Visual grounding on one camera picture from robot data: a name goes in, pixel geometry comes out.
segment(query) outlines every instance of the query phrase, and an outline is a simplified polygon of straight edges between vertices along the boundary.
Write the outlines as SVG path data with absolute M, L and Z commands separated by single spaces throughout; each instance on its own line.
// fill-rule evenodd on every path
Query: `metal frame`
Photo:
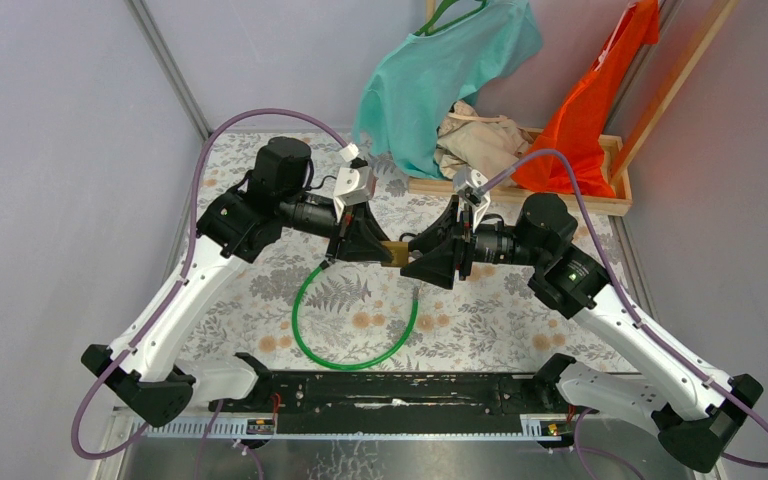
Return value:
M 181 70 L 178 69 L 178 65 L 175 63 L 175 58 L 172 57 L 172 52 L 169 51 L 166 41 L 163 40 L 163 36 L 160 34 L 157 23 L 155 23 L 154 18 L 151 16 L 151 12 L 149 12 L 145 0 L 125 0 L 125 4 L 128 5 L 128 9 L 133 14 L 140 31 L 143 32 L 146 43 L 151 48 L 155 58 L 157 58 L 157 63 L 160 65 L 163 73 L 166 74 L 172 90 L 175 91 L 175 95 L 181 102 L 181 107 L 184 109 L 190 122 L 192 122 L 196 133 L 198 133 L 202 141 L 207 140 L 211 133 L 210 125 L 208 125 L 207 120 L 204 118 L 204 114 L 199 108 L 193 92 L 190 91 L 190 87 L 184 81 L 184 76 L 181 74 Z

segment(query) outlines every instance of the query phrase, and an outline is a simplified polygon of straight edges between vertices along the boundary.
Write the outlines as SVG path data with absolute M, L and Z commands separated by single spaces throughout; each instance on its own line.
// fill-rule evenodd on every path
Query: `fabric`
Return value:
M 462 101 L 455 104 L 455 113 L 475 116 L 475 110 Z M 517 161 L 528 150 L 517 124 L 510 119 L 497 122 L 457 120 L 446 116 L 439 128 L 434 161 L 440 173 L 453 178 L 461 168 L 470 167 L 493 178 Z M 507 179 L 502 186 L 516 185 Z
M 431 35 L 410 35 L 387 55 L 361 95 L 353 136 L 391 152 L 409 175 L 443 178 L 434 162 L 437 127 L 455 101 L 510 75 L 543 45 L 527 0 L 489 3 Z
M 585 195 L 616 196 L 602 175 L 604 152 L 599 146 L 599 135 L 605 128 L 617 89 L 637 50 L 643 44 L 657 42 L 658 2 L 641 0 L 620 22 L 616 38 L 601 67 L 597 69 L 598 60 L 594 62 L 531 146 L 531 151 L 555 148 L 563 152 Z M 572 193 L 566 171 L 552 157 L 528 162 L 511 178 L 535 192 Z
M 345 163 L 338 154 L 339 145 L 324 133 L 224 133 L 208 157 L 198 194 L 199 215 L 253 167 L 257 150 L 279 135 L 310 144 L 316 164 L 314 184 Z M 361 158 L 369 161 L 378 177 L 370 208 L 384 232 L 398 238 L 431 225 L 448 197 L 408 193 L 408 177 L 389 155 L 370 156 L 369 142 L 355 141 Z M 317 193 L 330 197 L 333 188 L 333 182 L 325 182 Z M 490 211 L 512 223 L 521 206 L 494 203 Z M 570 213 L 579 222 L 573 242 L 596 255 L 578 210 Z M 622 247 L 611 232 L 609 217 L 592 218 L 611 265 L 625 282 Z M 299 286 L 322 260 L 327 243 L 285 229 L 280 241 L 266 247 L 219 292 L 184 344 L 181 358 L 228 358 L 235 352 L 249 352 L 271 369 L 322 370 L 296 345 L 290 316 Z M 599 370 L 636 371 L 596 334 L 534 298 L 526 286 L 531 274 L 530 268 L 513 265 L 475 265 L 469 279 L 456 281 L 454 290 L 425 285 L 407 344 L 373 369 L 534 372 L 553 354 L 565 353 Z M 299 328 L 305 342 L 318 355 L 336 362 L 360 362 L 380 355 L 405 328 L 410 317 L 406 299 L 415 282 L 400 277 L 395 268 L 339 262 L 316 278 L 301 305 Z

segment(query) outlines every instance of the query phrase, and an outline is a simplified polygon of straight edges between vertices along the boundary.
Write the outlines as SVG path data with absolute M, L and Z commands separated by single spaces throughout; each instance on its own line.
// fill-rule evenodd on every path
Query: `green tube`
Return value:
M 299 344 L 299 348 L 302 349 L 302 352 L 304 352 L 304 354 L 307 355 L 309 359 L 322 365 L 323 367 L 330 368 L 332 370 L 344 370 L 344 371 L 362 370 L 364 368 L 369 368 L 373 365 L 378 365 L 384 360 L 387 360 L 388 358 L 393 356 L 393 354 L 396 353 L 396 351 L 398 351 L 402 347 L 402 345 L 405 344 L 405 342 L 408 340 L 408 337 L 410 337 L 411 332 L 413 331 L 413 326 L 416 323 L 416 314 L 419 311 L 419 300 L 416 297 L 414 297 L 413 299 L 411 318 L 408 321 L 408 326 L 405 328 L 405 332 L 399 338 L 399 341 L 396 342 L 395 345 L 390 347 L 390 350 L 387 350 L 381 356 L 375 357 L 372 360 L 362 362 L 362 363 L 339 364 L 339 363 L 329 362 L 328 360 L 325 360 L 324 358 L 321 358 L 317 356 L 315 353 L 313 353 L 310 350 L 310 348 L 307 345 L 305 345 L 304 340 L 302 340 L 302 334 L 301 332 L 299 332 L 299 306 L 301 306 L 302 304 L 302 299 L 304 298 L 305 291 L 307 291 L 307 287 L 310 286 L 310 282 L 312 282 L 313 279 L 316 278 L 316 276 L 319 275 L 320 272 L 322 272 L 322 268 L 316 267 L 316 270 L 311 272 L 311 274 L 305 279 L 304 283 L 302 284 L 302 287 L 299 289 L 299 293 L 296 294 L 296 302 L 293 304 L 293 336 L 296 337 L 296 343 Z

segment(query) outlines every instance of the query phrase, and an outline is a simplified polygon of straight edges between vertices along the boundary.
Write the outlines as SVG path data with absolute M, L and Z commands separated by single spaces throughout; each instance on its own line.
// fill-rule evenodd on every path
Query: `white cable clip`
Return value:
M 614 33 L 611 34 L 611 38 L 608 40 L 608 44 L 605 46 L 605 49 L 602 50 L 602 53 L 599 54 L 599 58 L 596 60 L 596 68 L 594 70 L 598 71 L 600 68 L 602 68 L 602 64 L 605 63 L 605 59 L 608 58 L 608 53 L 611 51 L 611 47 L 614 46 L 614 39 L 617 38 L 617 33 L 620 30 L 620 26 L 622 26 L 622 21 L 635 5 L 637 5 L 637 2 L 629 2 L 628 6 L 625 7 L 625 10 L 623 10 L 620 21 L 617 22 L 617 26 L 614 28 Z
M 236 438 L 236 439 L 234 439 L 234 444 L 231 445 L 231 448 L 232 449 L 237 448 L 237 447 L 240 446 L 241 443 L 243 443 L 243 439 L 242 438 Z M 249 451 L 249 447 L 243 445 L 242 451 L 243 452 L 240 455 L 245 457 L 246 453 Z
M 360 155 L 360 149 L 357 148 L 357 145 L 354 143 L 350 143 L 340 149 L 340 156 L 343 157 L 344 162 L 351 162 L 356 159 L 358 155 Z

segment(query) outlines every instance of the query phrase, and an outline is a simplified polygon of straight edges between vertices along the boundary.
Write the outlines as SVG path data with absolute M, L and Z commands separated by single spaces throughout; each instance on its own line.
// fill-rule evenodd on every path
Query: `wooden post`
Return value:
M 437 8 L 437 0 L 425 0 L 425 21 L 431 20 L 434 16 L 434 9 Z
M 612 186 L 616 187 L 620 182 L 628 165 L 634 160 L 643 142 L 649 138 L 649 134 L 652 133 L 655 125 L 658 124 L 661 115 L 670 106 L 670 103 L 682 85 L 684 85 L 684 81 L 687 80 L 690 72 L 699 63 L 699 58 L 708 49 L 714 37 L 717 36 L 717 33 L 732 10 L 734 10 L 737 2 L 738 0 L 714 0 L 713 5 L 708 9 L 708 13 L 705 14 L 705 18 L 702 20 L 702 25 L 694 33 L 687 48 L 679 56 L 672 70 L 670 70 L 670 73 L 667 74 L 667 77 L 661 83 L 649 106 L 646 107 L 646 111 L 643 112 L 640 120 L 637 121 L 637 125 L 635 125 L 634 130 L 631 132 L 631 137 L 629 137 L 625 147 L 620 151 L 619 157 L 611 165 L 610 183 Z

